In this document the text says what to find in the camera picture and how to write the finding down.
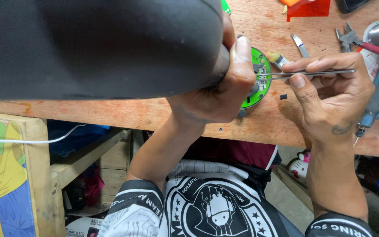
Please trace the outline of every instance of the hello kitty figure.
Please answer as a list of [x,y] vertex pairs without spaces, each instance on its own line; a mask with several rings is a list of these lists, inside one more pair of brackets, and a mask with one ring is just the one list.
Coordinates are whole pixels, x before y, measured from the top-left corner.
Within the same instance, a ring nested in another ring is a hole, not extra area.
[[293,173],[293,176],[304,182],[307,177],[307,169],[311,151],[305,149],[303,152],[298,153],[298,157],[291,160],[288,164],[288,170]]

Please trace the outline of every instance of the wooden table surface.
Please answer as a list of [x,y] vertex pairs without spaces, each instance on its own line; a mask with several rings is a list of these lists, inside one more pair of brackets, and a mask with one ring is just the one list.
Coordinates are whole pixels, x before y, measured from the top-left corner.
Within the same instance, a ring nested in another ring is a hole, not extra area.
[[[247,36],[252,46],[263,52],[280,51],[289,60],[301,57],[291,33],[302,39],[310,56],[334,54],[340,52],[334,27],[342,31],[348,20],[362,38],[366,27],[379,20],[379,0],[370,1],[350,14],[340,14],[332,0],[329,17],[292,18],[291,22],[286,22],[286,14],[281,14],[283,4],[278,0],[227,2],[232,9],[237,35]],[[280,100],[281,94],[287,94],[287,100]],[[31,105],[27,113],[24,112],[27,106],[9,102],[0,102],[0,113],[156,130],[171,112],[164,98],[23,102]],[[203,136],[311,147],[311,139],[305,134],[301,121],[302,108],[290,86],[283,81],[273,81],[264,99],[247,109],[245,118],[237,118],[229,124],[209,124]],[[359,139],[355,151],[357,154],[379,156],[379,121]]]

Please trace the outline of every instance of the sleeve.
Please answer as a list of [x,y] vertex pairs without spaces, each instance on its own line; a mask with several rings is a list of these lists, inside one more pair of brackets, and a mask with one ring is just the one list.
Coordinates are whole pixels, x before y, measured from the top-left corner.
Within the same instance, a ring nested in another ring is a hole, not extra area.
[[358,218],[339,213],[326,213],[316,218],[305,231],[306,237],[373,237],[369,225]]
[[115,196],[98,236],[156,236],[162,215],[160,189],[149,181],[129,180]]

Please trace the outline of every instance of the black and white shirt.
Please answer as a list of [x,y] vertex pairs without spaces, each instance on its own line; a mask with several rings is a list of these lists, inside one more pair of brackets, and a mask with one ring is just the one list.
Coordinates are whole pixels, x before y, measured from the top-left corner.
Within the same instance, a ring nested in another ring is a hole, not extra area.
[[[163,193],[144,180],[125,182],[102,223],[100,237],[304,236],[264,198],[249,169],[181,160]],[[363,220],[338,213],[316,218],[305,236],[372,237]]]

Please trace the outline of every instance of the round circuit board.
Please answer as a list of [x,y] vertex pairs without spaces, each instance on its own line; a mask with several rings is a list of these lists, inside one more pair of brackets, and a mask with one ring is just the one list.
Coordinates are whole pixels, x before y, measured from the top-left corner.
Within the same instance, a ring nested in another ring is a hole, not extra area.
[[[253,70],[255,74],[271,73],[270,63],[261,51],[257,50],[254,47],[251,47],[251,55]],[[271,76],[257,76],[257,80],[266,78],[271,78]],[[257,85],[258,91],[251,91],[250,94],[252,95],[245,98],[241,106],[242,109],[249,108],[260,102],[260,100],[267,94],[267,91],[271,85],[271,81],[257,81],[256,85],[253,87],[253,90],[256,90]]]

